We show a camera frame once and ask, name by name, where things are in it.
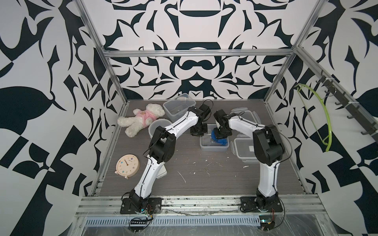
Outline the white rectangular box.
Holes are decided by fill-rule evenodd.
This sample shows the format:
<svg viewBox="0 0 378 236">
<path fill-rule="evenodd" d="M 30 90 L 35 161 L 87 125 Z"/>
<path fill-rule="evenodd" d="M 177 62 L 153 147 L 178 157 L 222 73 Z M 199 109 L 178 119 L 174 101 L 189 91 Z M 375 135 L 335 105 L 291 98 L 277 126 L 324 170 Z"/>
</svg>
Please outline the white rectangular box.
<svg viewBox="0 0 378 236">
<path fill-rule="evenodd" d="M 157 176 L 156 176 L 156 179 L 161 179 L 162 177 L 164 177 L 166 175 L 167 175 L 166 167 L 165 167 L 165 165 L 162 165 Z"/>
</svg>

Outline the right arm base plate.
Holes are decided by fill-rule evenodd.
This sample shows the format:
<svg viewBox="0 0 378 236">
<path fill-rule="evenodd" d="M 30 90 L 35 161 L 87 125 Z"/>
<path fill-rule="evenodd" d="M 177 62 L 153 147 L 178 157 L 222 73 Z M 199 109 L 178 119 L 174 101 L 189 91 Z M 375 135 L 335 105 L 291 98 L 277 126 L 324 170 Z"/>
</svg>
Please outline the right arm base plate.
<svg viewBox="0 0 378 236">
<path fill-rule="evenodd" d="M 280 213 L 284 211 L 283 205 L 277 195 L 271 197 L 264 197 L 263 195 L 256 197 L 240 197 L 240 201 L 240 211 L 243 213 Z"/>
</svg>

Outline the clear lunch box lid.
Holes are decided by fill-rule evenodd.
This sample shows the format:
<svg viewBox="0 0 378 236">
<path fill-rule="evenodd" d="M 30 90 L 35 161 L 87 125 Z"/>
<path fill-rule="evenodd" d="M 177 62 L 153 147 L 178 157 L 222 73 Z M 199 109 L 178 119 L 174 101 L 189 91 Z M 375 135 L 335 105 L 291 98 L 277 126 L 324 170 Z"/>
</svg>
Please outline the clear lunch box lid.
<svg viewBox="0 0 378 236">
<path fill-rule="evenodd" d="M 262 126 L 261 120 L 255 111 L 250 111 L 246 107 L 234 108 L 231 113 L 235 116 L 231 118 L 231 128 L 242 128 L 251 126 L 253 128 L 259 128 Z"/>
<path fill-rule="evenodd" d="M 253 139 L 244 134 L 238 134 L 234 141 L 230 142 L 231 151 L 246 164 L 258 163 L 255 155 Z"/>
</svg>

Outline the aluminium frame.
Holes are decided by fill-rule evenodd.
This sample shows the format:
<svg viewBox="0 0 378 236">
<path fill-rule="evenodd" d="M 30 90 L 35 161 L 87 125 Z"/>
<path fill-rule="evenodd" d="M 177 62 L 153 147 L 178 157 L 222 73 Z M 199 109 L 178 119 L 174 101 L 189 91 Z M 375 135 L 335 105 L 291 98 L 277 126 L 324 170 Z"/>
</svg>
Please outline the aluminium frame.
<svg viewBox="0 0 378 236">
<path fill-rule="evenodd" d="M 338 234 L 378 232 L 378 143 L 325 99 L 325 152 L 294 86 L 323 70 L 378 121 L 377 1 L 80 1 L 124 99 L 263 99 Z"/>
</svg>

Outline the pink round alarm clock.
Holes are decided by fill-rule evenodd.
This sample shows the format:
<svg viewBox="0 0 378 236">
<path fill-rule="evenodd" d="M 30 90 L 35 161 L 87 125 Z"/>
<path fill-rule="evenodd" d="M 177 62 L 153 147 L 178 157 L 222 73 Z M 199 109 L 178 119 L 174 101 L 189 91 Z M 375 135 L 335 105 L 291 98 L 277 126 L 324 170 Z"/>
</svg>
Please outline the pink round alarm clock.
<svg viewBox="0 0 378 236">
<path fill-rule="evenodd" d="M 139 159 L 133 154 L 127 154 L 117 161 L 115 174 L 125 179 L 129 179 L 138 172 L 139 168 Z"/>
</svg>

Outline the green clothes hanger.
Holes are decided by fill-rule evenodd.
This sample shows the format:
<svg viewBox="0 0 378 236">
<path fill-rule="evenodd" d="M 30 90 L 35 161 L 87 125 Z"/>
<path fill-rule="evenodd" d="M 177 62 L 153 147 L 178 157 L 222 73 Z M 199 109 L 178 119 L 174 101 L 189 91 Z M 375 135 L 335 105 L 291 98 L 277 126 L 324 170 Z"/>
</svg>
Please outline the green clothes hanger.
<svg viewBox="0 0 378 236">
<path fill-rule="evenodd" d="M 331 151 L 331 147 L 333 144 L 333 126 L 331 122 L 330 113 L 327 109 L 325 99 L 327 98 L 327 95 L 325 97 L 321 97 L 319 93 L 312 87 L 306 85 L 306 84 L 297 84 L 294 86 L 294 89 L 296 90 L 300 101 L 302 102 L 302 105 L 305 109 L 305 114 L 310 119 L 311 124 L 313 125 L 315 132 L 320 139 L 321 144 L 325 148 L 325 152 Z M 310 111 L 310 107 L 307 104 L 307 101 L 311 101 L 311 99 L 314 98 L 319 106 L 314 106 L 314 110 Z M 318 128 L 317 124 L 318 122 L 314 119 L 314 113 L 315 108 L 321 109 L 322 114 L 322 121 L 324 121 L 325 127 L 326 127 L 326 134 L 321 135 L 320 129 Z"/>
</svg>

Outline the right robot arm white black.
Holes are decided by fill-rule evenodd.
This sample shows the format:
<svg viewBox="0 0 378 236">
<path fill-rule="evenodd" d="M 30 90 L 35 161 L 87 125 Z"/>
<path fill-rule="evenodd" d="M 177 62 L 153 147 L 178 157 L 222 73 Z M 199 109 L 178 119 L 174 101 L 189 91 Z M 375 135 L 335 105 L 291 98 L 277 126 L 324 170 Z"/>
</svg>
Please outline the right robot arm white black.
<svg viewBox="0 0 378 236">
<path fill-rule="evenodd" d="M 217 139 L 231 136 L 234 130 L 252 138 L 254 153 L 260 162 L 257 194 L 265 199 L 277 197 L 277 172 L 285 152 L 281 134 L 277 128 L 274 125 L 253 123 L 235 113 L 226 114 L 224 110 L 217 110 L 214 118 L 217 124 L 214 134 Z"/>
</svg>

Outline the round clear container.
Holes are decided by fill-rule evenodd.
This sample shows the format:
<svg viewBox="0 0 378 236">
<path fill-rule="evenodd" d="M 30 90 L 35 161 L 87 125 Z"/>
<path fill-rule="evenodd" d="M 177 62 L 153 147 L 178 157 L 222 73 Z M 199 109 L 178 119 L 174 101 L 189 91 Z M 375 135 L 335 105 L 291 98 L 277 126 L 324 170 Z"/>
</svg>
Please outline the round clear container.
<svg viewBox="0 0 378 236">
<path fill-rule="evenodd" d="M 150 138 L 153 137 L 153 135 L 154 135 L 155 130 L 157 129 L 157 127 L 161 126 L 161 127 L 164 128 L 164 127 L 169 126 L 171 124 L 172 124 L 172 122 L 170 120 L 167 120 L 167 119 L 157 119 L 157 120 L 155 120 L 148 127 L 148 132 L 149 132 Z"/>
</svg>

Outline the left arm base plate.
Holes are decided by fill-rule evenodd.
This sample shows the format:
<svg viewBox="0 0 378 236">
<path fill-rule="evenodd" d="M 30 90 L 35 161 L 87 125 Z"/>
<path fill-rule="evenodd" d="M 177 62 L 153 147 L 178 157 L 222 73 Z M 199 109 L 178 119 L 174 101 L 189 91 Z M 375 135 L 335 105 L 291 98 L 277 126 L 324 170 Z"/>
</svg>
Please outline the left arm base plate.
<svg viewBox="0 0 378 236">
<path fill-rule="evenodd" d="M 143 200 L 141 203 L 131 198 L 124 198 L 122 200 L 120 214 L 155 213 L 161 210 L 161 205 L 162 198 L 149 198 L 147 201 Z"/>
</svg>

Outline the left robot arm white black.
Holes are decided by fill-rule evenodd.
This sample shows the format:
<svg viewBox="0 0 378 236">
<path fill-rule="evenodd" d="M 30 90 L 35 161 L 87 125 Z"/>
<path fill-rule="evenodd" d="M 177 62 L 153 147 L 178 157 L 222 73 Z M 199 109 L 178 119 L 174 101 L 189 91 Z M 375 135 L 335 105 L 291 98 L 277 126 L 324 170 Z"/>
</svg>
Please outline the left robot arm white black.
<svg viewBox="0 0 378 236">
<path fill-rule="evenodd" d="M 147 209 L 148 200 L 152 192 L 154 182 L 174 152 L 177 139 L 187 130 L 193 136 L 202 136 L 207 133 L 207 117 L 211 114 L 211 108 L 202 103 L 200 107 L 189 107 L 187 112 L 177 121 L 166 127 L 157 127 L 152 140 L 146 150 L 147 165 L 136 187 L 130 191 L 128 200 L 136 212 Z"/>
</svg>

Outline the clear rectangular lunch box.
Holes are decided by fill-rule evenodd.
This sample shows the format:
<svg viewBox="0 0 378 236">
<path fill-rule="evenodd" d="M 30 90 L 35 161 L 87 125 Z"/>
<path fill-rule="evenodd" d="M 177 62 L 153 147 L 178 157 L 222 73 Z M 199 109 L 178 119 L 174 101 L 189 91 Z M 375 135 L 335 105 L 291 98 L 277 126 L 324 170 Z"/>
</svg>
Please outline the clear rectangular lunch box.
<svg viewBox="0 0 378 236">
<path fill-rule="evenodd" d="M 187 93 L 183 93 L 164 102 L 163 108 L 169 120 L 174 123 L 187 112 L 189 107 L 195 105 L 196 101 L 193 100 Z"/>
<path fill-rule="evenodd" d="M 225 144 L 221 144 L 216 142 L 212 138 L 212 131 L 217 127 L 216 124 L 208 124 L 207 125 L 207 133 L 200 137 L 200 148 L 202 151 L 210 151 L 210 152 L 226 152 L 229 148 L 229 139 L 225 139 Z"/>
</svg>

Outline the blue cleaning cloth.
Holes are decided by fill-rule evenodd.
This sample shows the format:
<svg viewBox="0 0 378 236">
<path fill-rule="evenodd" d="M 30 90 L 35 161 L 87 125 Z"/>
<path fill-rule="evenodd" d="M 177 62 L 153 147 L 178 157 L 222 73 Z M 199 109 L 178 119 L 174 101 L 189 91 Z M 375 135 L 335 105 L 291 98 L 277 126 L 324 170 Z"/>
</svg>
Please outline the blue cleaning cloth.
<svg viewBox="0 0 378 236">
<path fill-rule="evenodd" d="M 228 145 L 228 140 L 227 138 L 222 138 L 222 139 L 218 139 L 216 136 L 215 136 L 215 130 L 213 129 L 212 130 L 212 133 L 211 133 L 211 139 L 212 139 L 212 142 L 216 143 L 216 144 L 219 144 L 221 146 L 227 146 Z"/>
</svg>

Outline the black wall hook rack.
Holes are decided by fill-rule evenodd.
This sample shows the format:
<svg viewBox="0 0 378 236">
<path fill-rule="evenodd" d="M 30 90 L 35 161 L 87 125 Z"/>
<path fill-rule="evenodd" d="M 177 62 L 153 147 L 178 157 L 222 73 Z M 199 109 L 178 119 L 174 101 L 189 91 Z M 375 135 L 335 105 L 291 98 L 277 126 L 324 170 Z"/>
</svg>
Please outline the black wall hook rack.
<svg viewBox="0 0 378 236">
<path fill-rule="evenodd" d="M 335 78 L 329 77 L 323 70 L 317 83 L 326 87 L 326 97 L 334 97 L 337 100 L 335 105 L 341 106 L 349 112 L 349 116 L 347 116 L 349 120 L 356 120 L 360 124 L 365 130 L 361 132 L 363 136 L 369 135 L 376 143 L 378 142 L 378 121 L 360 102 L 353 98 Z"/>
</svg>

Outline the white teddy bear pink shirt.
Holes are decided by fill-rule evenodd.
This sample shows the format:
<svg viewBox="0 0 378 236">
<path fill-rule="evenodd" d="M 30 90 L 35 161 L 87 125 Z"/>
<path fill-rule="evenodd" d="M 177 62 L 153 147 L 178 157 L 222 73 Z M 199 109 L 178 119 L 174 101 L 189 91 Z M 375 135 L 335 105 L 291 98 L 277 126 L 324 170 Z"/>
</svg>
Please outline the white teddy bear pink shirt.
<svg viewBox="0 0 378 236">
<path fill-rule="evenodd" d="M 165 115 L 165 110 L 159 104 L 150 103 L 146 106 L 145 110 L 134 109 L 133 117 L 119 117 L 117 124 L 120 127 L 125 127 L 125 134 L 133 138 L 141 130 L 149 127 L 158 118 Z"/>
</svg>

